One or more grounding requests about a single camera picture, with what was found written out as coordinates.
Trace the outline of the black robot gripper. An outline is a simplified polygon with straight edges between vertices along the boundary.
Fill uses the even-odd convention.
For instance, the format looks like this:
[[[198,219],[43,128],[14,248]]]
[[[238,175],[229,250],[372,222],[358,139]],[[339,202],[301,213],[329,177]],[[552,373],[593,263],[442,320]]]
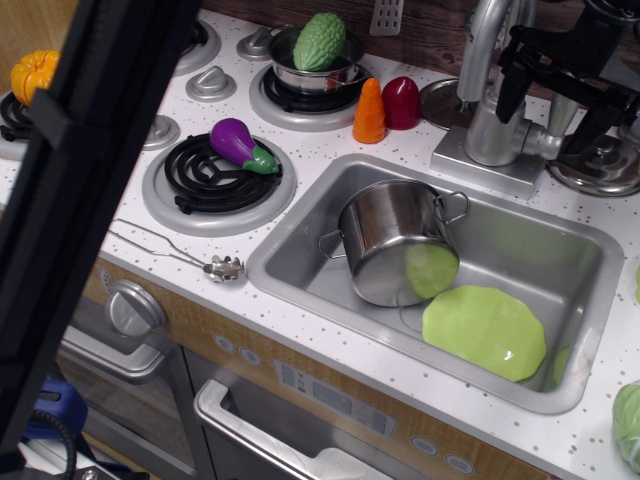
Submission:
[[[589,107],[566,142],[565,155],[578,155],[611,127],[633,121],[630,102],[639,94],[639,80],[616,50],[638,23],[637,1],[587,1],[569,31],[519,27],[517,48],[507,48],[498,61],[500,122],[510,122],[533,82]]]

